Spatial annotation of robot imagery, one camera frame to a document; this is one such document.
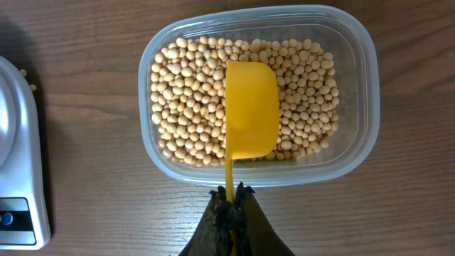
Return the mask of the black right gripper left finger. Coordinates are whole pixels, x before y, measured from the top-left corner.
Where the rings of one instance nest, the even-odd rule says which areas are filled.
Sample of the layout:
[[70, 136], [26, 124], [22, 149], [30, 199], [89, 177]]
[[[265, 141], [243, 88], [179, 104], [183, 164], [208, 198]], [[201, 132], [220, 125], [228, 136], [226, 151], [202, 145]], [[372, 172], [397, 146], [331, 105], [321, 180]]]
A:
[[218, 186], [210, 191], [210, 200], [198, 226], [179, 256], [230, 256], [234, 247], [231, 232], [237, 223], [237, 212], [227, 200], [226, 190]]

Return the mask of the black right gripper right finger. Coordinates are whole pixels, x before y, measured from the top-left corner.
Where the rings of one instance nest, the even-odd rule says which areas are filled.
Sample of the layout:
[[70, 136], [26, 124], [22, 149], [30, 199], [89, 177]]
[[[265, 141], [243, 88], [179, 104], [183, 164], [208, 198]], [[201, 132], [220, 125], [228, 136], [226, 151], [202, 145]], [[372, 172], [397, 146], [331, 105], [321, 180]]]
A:
[[243, 256], [295, 256], [275, 233], [250, 186], [240, 182], [235, 194], [238, 222], [237, 254]]

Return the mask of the yellow measuring scoop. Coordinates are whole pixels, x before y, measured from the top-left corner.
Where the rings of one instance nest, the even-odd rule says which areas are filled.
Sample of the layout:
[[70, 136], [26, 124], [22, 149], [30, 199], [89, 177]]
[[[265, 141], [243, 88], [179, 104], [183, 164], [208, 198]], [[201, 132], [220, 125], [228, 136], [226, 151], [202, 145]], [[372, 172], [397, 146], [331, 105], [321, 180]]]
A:
[[232, 162], [266, 156], [277, 143], [277, 79], [260, 62], [227, 62], [225, 85], [225, 189], [235, 201]]

